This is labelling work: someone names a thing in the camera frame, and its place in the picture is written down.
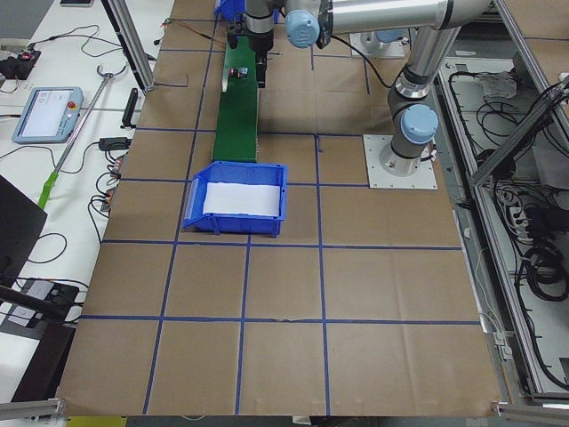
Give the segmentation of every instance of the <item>green conveyor belt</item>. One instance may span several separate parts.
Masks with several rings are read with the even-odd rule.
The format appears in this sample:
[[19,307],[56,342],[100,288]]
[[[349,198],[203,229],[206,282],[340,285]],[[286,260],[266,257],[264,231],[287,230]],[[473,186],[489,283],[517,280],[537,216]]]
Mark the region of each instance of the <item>green conveyor belt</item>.
[[[230,68],[248,68],[247,78],[228,77]],[[236,49],[225,52],[224,79],[227,91],[221,93],[213,161],[256,162],[258,86],[255,75],[255,53],[245,37]]]

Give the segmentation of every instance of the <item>blue bin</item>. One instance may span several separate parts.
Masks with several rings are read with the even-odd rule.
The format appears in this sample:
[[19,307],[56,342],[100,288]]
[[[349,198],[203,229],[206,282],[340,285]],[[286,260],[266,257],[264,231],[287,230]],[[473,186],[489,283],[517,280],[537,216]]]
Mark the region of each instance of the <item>blue bin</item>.
[[[215,234],[251,233],[270,234],[273,238],[281,231],[286,212],[286,165],[240,162],[215,162],[194,175],[189,192],[183,228],[193,225]],[[278,216],[249,215],[242,213],[204,213],[204,202],[209,182],[248,185],[273,185],[280,188]]]
[[[233,20],[236,13],[245,12],[245,0],[217,0],[213,12],[221,13],[224,20]],[[278,11],[275,11],[275,23],[278,23]]]

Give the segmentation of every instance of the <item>brown paper surface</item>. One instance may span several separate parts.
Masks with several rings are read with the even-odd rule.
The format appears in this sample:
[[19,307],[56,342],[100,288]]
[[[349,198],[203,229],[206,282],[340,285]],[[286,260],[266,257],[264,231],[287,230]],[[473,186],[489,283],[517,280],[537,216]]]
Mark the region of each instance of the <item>brown paper surface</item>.
[[[172,16],[224,39],[213,4]],[[343,44],[275,34],[258,160],[289,167],[281,234],[181,229],[223,53],[170,26],[156,76],[189,87],[145,101],[60,387],[69,414],[489,415],[499,390],[439,166],[438,190],[367,188],[361,134],[392,133],[385,89]],[[388,81],[403,64],[375,63]]]

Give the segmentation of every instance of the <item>black device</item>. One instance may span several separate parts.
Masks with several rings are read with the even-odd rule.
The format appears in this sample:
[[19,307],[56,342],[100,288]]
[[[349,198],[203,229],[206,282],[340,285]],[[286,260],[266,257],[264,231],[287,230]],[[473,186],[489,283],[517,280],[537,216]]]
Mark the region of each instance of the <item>black device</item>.
[[0,285],[12,287],[39,238],[47,213],[0,175]]
[[41,54],[41,51],[26,49],[17,58],[11,56],[0,60],[0,74],[7,80],[27,80]]
[[45,329],[43,319],[63,322],[74,305],[76,286],[28,280],[21,291],[12,289],[46,219],[39,206],[0,175],[0,302],[15,304],[0,326],[3,332],[37,338]]
[[60,0],[60,5],[88,7],[92,5],[92,2],[93,0]]

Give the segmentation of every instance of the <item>green handle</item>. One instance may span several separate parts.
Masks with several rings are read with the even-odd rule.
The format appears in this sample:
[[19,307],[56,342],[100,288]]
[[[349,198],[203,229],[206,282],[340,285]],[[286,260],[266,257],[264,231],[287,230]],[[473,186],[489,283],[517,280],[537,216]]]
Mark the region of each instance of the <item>green handle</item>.
[[47,200],[50,198],[50,194],[52,193],[52,188],[55,185],[55,181],[57,180],[58,173],[52,172],[50,177],[44,184],[44,190],[42,191],[42,195],[39,197],[39,202],[37,205],[45,210],[45,205],[47,205]]

